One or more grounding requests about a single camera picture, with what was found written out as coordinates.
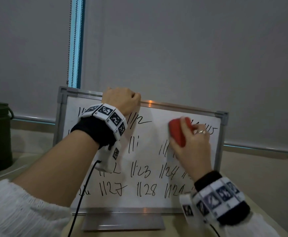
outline red eraser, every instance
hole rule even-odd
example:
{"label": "red eraser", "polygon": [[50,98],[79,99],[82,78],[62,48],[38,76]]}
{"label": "red eraser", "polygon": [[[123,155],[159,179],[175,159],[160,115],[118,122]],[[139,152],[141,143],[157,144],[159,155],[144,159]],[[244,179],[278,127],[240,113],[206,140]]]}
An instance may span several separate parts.
{"label": "red eraser", "polygon": [[[188,128],[193,133],[193,127],[191,125],[191,120],[189,117],[185,117],[186,124]],[[180,119],[173,119],[168,123],[169,134],[170,136],[177,142],[177,144],[181,147],[186,145],[186,138],[183,135],[180,125]]]}

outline white knit sweater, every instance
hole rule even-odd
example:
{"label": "white knit sweater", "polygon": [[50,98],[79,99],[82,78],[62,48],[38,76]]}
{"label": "white knit sweater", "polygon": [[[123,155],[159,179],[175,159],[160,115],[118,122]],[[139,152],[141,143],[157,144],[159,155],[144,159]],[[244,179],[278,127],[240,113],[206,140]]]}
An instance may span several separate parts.
{"label": "white knit sweater", "polygon": [[[70,219],[69,208],[34,198],[7,179],[0,181],[0,236],[60,236]],[[279,237],[257,214],[245,223],[225,227],[225,234],[231,237]]]}

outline whiteboard frame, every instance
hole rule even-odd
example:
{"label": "whiteboard frame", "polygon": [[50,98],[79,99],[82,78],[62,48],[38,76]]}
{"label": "whiteboard frame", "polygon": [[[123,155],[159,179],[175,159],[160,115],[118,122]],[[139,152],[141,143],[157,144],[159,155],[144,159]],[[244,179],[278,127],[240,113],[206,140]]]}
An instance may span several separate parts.
{"label": "whiteboard frame", "polygon": [[[93,100],[102,100],[102,92],[80,90],[72,87],[60,86],[57,95],[57,113],[55,122],[55,132],[53,139],[53,146],[63,139],[63,130],[65,124],[65,116],[67,109],[68,97],[80,97]],[[227,111],[210,111],[206,109],[175,105],[170,103],[156,102],[152,100],[142,100],[141,106],[162,109],[168,111],[179,111],[184,113],[192,113],[204,116],[213,116],[221,119],[220,131],[218,138],[218,145],[215,153],[214,170],[219,171],[222,159],[222,151],[224,145],[225,127],[228,122]],[[161,214],[174,214],[182,213],[181,208],[82,208],[79,215],[86,213],[161,213]]]}

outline whiteboard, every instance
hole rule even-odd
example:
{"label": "whiteboard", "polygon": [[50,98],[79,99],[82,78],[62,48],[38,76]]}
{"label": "whiteboard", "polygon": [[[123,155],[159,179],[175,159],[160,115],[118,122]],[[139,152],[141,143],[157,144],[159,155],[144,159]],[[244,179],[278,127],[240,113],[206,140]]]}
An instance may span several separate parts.
{"label": "whiteboard", "polygon": [[[60,139],[68,135],[84,110],[100,102],[99,98],[68,96],[62,116],[57,116],[59,123],[63,119],[58,127]],[[81,209],[179,208],[178,195],[191,191],[194,185],[170,148],[168,122],[188,116],[192,123],[206,125],[210,133],[212,168],[217,158],[221,158],[217,150],[223,140],[219,135],[222,128],[220,117],[173,109],[169,105],[153,108],[153,104],[143,101],[141,107],[126,116],[128,128],[120,140],[122,151],[115,170],[104,173],[95,169],[86,192],[82,193],[87,175],[71,207],[76,208],[84,194]]]}

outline left hand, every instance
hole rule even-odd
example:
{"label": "left hand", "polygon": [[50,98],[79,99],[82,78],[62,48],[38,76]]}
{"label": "left hand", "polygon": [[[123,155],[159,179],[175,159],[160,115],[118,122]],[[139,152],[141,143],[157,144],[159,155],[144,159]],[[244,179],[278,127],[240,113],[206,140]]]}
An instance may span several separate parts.
{"label": "left hand", "polygon": [[140,103],[141,94],[131,91],[129,88],[115,88],[108,87],[102,95],[102,103],[112,105],[124,115],[129,115],[134,108]]}

